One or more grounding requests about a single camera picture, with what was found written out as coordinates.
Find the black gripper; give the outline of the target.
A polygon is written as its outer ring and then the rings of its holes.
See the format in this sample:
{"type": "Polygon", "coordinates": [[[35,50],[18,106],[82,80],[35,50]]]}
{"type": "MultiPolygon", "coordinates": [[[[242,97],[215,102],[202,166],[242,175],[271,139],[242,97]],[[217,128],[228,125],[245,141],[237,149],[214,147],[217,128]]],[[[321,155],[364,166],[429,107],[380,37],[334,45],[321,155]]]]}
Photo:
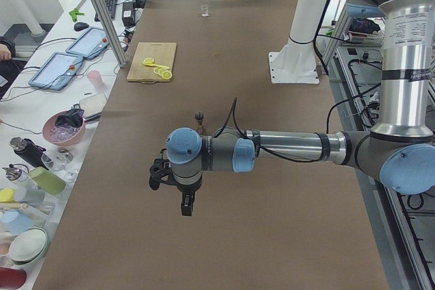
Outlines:
{"type": "Polygon", "coordinates": [[[177,184],[177,189],[182,193],[181,213],[183,216],[192,215],[195,201],[195,193],[201,188],[202,181],[190,185],[177,184]]]}

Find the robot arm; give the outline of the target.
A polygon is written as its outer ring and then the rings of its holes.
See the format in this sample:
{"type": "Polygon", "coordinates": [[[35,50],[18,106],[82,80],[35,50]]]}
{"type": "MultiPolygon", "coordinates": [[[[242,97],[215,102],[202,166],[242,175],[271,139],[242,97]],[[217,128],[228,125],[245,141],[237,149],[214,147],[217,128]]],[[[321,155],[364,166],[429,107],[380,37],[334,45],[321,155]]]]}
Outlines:
{"type": "Polygon", "coordinates": [[[350,166],[401,194],[434,186],[432,131],[425,124],[434,36],[434,0],[347,0],[385,14],[380,114],[368,132],[297,133],[221,128],[202,137],[190,128],[167,138],[164,171],[152,168],[150,186],[175,186],[181,212],[191,215],[205,171],[249,172],[271,154],[300,163],[350,166]]]}

